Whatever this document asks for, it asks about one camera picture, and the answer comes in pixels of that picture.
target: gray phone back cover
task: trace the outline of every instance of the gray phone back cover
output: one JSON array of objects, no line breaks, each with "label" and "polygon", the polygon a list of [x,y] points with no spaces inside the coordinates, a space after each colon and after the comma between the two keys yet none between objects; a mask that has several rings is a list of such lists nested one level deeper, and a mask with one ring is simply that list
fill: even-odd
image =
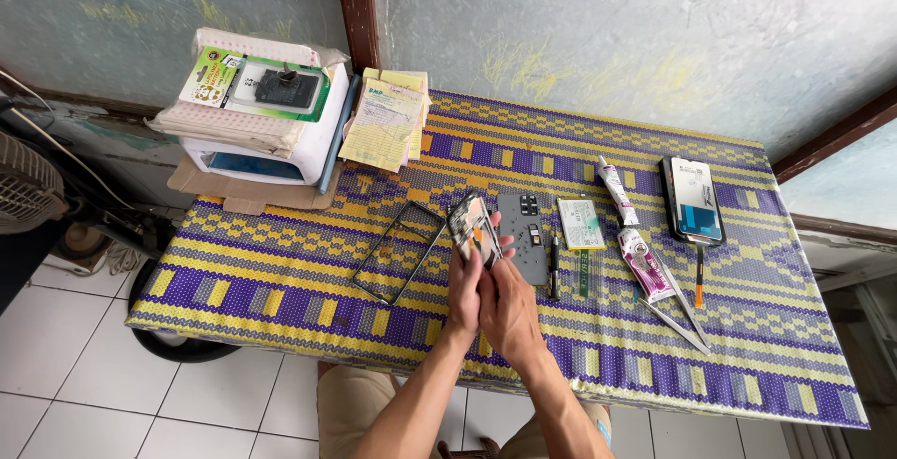
[{"label": "gray phone back cover", "polygon": [[[514,256],[513,262],[520,270],[520,275],[524,280],[532,285],[541,285],[548,283],[548,255],[547,248],[551,245],[551,238],[542,234],[542,205],[533,212],[527,207],[524,214],[521,209],[521,196],[527,198],[537,196],[532,193],[521,194],[500,194],[498,196],[498,207],[501,212],[501,222],[499,222],[499,235],[514,235],[514,243],[510,247],[517,249],[517,255]],[[532,237],[529,235],[528,225],[535,224],[539,230],[539,240],[542,247],[533,247]]]}]

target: patterned tablecloth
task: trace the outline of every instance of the patterned tablecloth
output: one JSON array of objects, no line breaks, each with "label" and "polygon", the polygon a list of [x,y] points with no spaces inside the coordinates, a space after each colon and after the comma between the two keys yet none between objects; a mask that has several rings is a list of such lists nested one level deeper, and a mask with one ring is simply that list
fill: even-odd
[{"label": "patterned tablecloth", "polygon": [[[536,289],[542,332],[580,398],[869,427],[761,144],[441,91],[432,99],[421,160],[398,175],[348,164],[327,211],[269,206],[253,217],[198,197],[126,324],[407,375],[448,312],[448,234],[396,306],[349,283],[402,205],[445,215],[469,188],[493,209],[496,194],[535,191],[551,234],[560,230],[555,198],[585,193],[607,240],[589,261],[589,295],[579,295],[573,251],[562,255],[561,302]],[[696,254],[667,232],[657,161],[710,163],[728,236],[706,253],[705,307],[696,311],[710,357],[634,304],[638,284],[615,242],[599,154],[620,169],[642,236],[691,300]],[[690,327],[673,299],[659,306]],[[525,393],[481,335],[458,384]]]}]

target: person's right hand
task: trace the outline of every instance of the person's right hand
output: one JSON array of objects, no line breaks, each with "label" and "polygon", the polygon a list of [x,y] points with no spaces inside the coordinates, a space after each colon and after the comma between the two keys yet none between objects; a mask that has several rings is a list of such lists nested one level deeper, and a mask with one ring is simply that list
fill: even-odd
[{"label": "person's right hand", "polygon": [[514,263],[497,261],[480,275],[480,327],[501,357],[518,372],[548,351],[535,307],[535,293]]}]

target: fan grille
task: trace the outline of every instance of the fan grille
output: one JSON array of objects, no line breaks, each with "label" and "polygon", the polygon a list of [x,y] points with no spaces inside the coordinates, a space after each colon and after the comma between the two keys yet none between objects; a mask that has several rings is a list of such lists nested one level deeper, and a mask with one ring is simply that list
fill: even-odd
[{"label": "fan grille", "polygon": [[65,211],[62,177],[46,159],[0,133],[0,233],[21,233]]}]

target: hand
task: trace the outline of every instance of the hand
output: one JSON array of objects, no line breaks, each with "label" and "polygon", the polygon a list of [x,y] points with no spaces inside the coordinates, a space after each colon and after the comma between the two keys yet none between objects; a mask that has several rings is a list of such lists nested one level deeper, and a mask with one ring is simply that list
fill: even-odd
[{"label": "hand", "polygon": [[[499,224],[500,220],[500,212],[489,217],[493,226]],[[506,247],[513,242],[513,236],[499,236],[500,247]],[[510,258],[514,256],[514,252],[514,249],[509,249],[502,255]],[[454,325],[474,335],[480,330],[480,293],[477,291],[477,283],[485,270],[482,258],[479,251],[473,251],[471,261],[465,264],[461,254],[457,252],[457,248],[453,247],[451,263],[448,264],[448,320],[446,326]]]},{"label": "hand", "polygon": [[528,364],[548,352],[535,293],[510,259],[497,261],[489,272],[480,275],[480,326],[494,350],[521,372]]}]

